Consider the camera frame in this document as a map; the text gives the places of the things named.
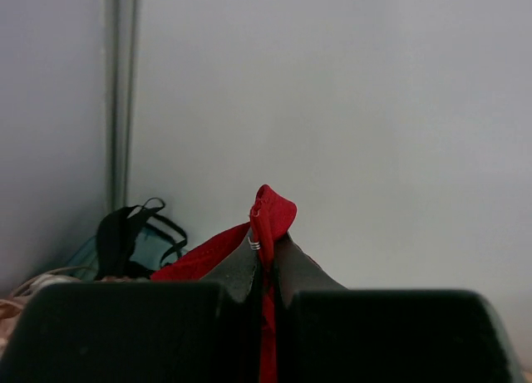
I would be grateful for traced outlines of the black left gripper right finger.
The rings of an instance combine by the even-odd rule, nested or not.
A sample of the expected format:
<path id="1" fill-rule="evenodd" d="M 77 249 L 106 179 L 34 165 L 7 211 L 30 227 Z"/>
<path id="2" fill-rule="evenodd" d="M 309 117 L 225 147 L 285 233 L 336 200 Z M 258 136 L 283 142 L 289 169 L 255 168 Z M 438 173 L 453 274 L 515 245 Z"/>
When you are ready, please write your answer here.
<path id="1" fill-rule="evenodd" d="M 349 289 L 289 236 L 274 253 L 279 381 L 521 381 L 504 325 L 479 293 Z"/>

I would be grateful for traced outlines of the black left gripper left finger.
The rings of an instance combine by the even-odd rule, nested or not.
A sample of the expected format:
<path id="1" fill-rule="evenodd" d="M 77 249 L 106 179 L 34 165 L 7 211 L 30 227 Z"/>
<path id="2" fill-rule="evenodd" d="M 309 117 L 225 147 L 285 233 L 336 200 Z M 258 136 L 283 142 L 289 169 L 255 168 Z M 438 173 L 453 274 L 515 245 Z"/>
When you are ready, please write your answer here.
<path id="1" fill-rule="evenodd" d="M 242 243 L 198 281 L 65 283 L 25 307 L 4 382 L 256 382 L 260 261 Z"/>

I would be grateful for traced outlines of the red bra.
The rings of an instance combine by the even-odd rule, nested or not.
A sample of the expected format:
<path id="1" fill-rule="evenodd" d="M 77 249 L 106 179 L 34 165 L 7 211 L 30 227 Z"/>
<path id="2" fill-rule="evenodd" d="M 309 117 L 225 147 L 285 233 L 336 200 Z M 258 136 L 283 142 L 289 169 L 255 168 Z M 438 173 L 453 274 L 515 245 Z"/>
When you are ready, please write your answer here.
<path id="1" fill-rule="evenodd" d="M 252 243 L 260 246 L 259 260 L 267 273 L 273 268 L 274 244 L 288 232 L 296 218 L 297 206 L 277 194 L 270 186 L 262 185 L 249 212 L 249 221 L 216 234 L 190 250 L 178 261 L 154 272 L 153 281 L 197 280 L 211 272 L 227 258 L 252 232 Z M 262 302 L 260 380 L 276 382 L 277 352 L 272 280 L 265 277 L 266 289 Z"/>

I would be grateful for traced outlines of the black bra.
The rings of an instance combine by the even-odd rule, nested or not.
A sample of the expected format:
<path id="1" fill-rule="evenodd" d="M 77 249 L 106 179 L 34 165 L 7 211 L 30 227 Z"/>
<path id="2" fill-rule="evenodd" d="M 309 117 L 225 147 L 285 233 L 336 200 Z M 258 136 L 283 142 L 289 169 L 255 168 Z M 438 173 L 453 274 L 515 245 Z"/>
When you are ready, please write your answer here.
<path id="1" fill-rule="evenodd" d="M 132 259 L 137 239 L 145 230 L 170 245 L 160 256 L 159 266 L 161 268 L 168 264 L 166 259 L 169 256 L 174 255 L 178 259 L 183 257 L 183 250 L 188 245 L 187 233 L 179 225 L 160 214 L 166 206 L 163 199 L 152 197 L 147 201 L 157 201 L 160 204 L 153 207 L 147 203 L 125 206 L 107 214 L 100 221 L 95 244 L 98 262 L 97 280 L 107 277 L 149 279 L 155 273 L 154 268 L 149 268 Z"/>

